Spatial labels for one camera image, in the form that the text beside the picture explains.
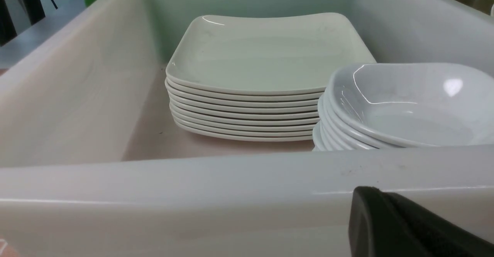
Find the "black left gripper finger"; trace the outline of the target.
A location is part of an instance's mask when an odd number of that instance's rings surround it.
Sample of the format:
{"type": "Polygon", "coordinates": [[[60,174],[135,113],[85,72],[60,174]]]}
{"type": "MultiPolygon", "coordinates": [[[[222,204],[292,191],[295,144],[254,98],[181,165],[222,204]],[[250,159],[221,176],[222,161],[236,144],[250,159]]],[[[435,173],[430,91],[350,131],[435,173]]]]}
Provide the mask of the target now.
{"type": "Polygon", "coordinates": [[[492,257],[492,243],[412,200],[370,186],[353,190],[348,239],[353,257],[492,257]]]}

